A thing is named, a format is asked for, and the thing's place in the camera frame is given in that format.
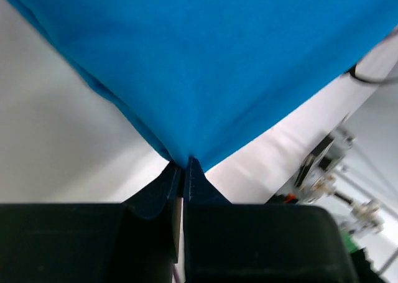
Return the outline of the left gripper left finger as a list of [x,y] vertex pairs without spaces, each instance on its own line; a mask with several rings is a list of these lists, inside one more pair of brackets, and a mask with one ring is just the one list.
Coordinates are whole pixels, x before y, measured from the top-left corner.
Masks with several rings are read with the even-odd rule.
[[1,205],[2,282],[171,282],[182,171],[121,203]]

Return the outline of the blue t shirt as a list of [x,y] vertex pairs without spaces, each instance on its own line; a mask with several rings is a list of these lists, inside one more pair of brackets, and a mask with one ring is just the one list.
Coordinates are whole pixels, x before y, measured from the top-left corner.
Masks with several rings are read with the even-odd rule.
[[397,25],[397,0],[7,1],[162,157],[204,169]]

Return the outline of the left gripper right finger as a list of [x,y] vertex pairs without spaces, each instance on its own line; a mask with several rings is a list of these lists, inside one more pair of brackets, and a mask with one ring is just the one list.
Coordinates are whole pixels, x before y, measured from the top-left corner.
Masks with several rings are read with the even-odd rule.
[[339,229],[323,208],[233,204],[191,158],[183,192],[187,282],[357,282]]

